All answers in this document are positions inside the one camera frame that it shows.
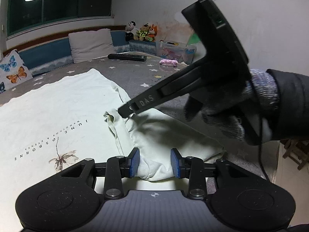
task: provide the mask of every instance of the pink toy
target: pink toy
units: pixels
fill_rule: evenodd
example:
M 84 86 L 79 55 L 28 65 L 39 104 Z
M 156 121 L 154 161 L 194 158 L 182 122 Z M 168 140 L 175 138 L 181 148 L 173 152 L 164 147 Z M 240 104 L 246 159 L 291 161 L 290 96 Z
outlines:
M 177 60 L 162 59 L 162 60 L 160 60 L 160 64 L 166 65 L 166 66 L 172 65 L 174 67 L 177 67 L 178 62 L 177 62 Z

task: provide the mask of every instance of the gloved hand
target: gloved hand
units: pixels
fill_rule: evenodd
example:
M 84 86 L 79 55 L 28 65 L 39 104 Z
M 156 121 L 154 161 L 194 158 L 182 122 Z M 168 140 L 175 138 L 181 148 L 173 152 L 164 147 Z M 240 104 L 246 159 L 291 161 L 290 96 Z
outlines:
M 266 118 L 272 116 L 279 104 L 279 93 L 274 78 L 258 69 L 252 69 L 250 73 L 261 104 L 262 115 Z M 189 96 L 184 107 L 185 119 L 191 121 L 201 111 L 205 123 L 218 126 L 229 138 L 244 141 L 245 131 L 240 119 L 229 109 L 247 99 L 253 99 L 258 104 L 249 81 L 245 88 L 240 87 L 235 81 L 230 81 L 220 86 L 206 86 L 199 90 L 203 90 L 204 104 Z

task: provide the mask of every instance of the window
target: window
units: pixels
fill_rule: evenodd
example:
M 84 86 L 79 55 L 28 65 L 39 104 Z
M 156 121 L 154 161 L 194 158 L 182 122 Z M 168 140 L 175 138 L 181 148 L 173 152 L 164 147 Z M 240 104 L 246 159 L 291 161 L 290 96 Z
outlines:
M 112 0 L 9 0 L 7 35 L 71 18 L 110 16 Z

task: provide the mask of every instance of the pink fluffy object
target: pink fluffy object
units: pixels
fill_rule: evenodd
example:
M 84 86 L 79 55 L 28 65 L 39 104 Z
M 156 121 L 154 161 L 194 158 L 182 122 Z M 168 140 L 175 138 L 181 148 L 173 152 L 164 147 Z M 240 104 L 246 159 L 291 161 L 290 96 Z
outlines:
M 177 60 L 169 60 L 169 59 L 162 59 L 160 60 L 160 64 L 172 64 L 173 66 L 177 66 Z

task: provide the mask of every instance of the blue butterfly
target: blue butterfly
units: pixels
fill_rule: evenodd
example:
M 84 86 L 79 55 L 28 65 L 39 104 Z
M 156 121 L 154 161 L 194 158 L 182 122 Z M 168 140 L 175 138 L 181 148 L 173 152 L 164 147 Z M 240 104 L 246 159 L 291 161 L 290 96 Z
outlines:
M 10 58 L 10 62 L 8 64 L 0 65 L 0 68 L 6 72 L 10 71 L 10 67 L 16 67 L 17 63 L 15 62 L 14 56 Z
M 4 92 L 5 91 L 4 89 L 5 89 L 4 82 L 2 82 L 0 84 L 0 93 Z

